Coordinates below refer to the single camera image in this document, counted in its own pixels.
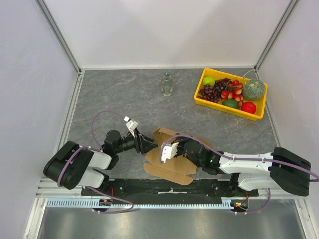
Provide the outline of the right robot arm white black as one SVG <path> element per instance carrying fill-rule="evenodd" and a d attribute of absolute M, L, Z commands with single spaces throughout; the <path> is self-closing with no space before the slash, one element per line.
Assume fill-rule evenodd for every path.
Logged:
<path fill-rule="evenodd" d="M 311 164 L 282 147 L 264 154 L 231 154 L 213 150 L 194 138 L 178 137 L 164 146 L 161 160 L 166 162 L 180 155 L 208 174 L 231 175 L 228 190 L 234 196 L 263 188 L 280 188 L 303 197 L 309 195 Z"/>

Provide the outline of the brown cardboard box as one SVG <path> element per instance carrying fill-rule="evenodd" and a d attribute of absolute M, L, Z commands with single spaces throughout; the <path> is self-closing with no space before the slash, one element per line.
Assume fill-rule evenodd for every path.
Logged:
<path fill-rule="evenodd" d="M 189 185 L 193 182 L 192 175 L 197 173 L 197 167 L 183 156 L 174 157 L 165 163 L 160 162 L 160 147 L 177 131 L 160 127 L 153 131 L 153 139 L 158 144 L 157 148 L 149 151 L 146 156 L 144 170 L 155 177 L 179 184 Z"/>

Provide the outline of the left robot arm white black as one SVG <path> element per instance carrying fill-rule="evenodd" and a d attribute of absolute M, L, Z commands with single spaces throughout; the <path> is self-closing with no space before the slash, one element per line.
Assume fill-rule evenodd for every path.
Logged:
<path fill-rule="evenodd" d="M 122 137 L 117 130 L 106 134 L 102 150 L 81 147 L 68 141 L 47 162 L 43 174 L 55 181 L 59 187 L 68 190 L 76 186 L 90 186 L 99 196 L 109 192 L 108 176 L 97 169 L 111 170 L 119 161 L 119 153 L 134 149 L 137 153 L 146 154 L 157 148 L 155 141 L 141 134 L 137 129 Z"/>

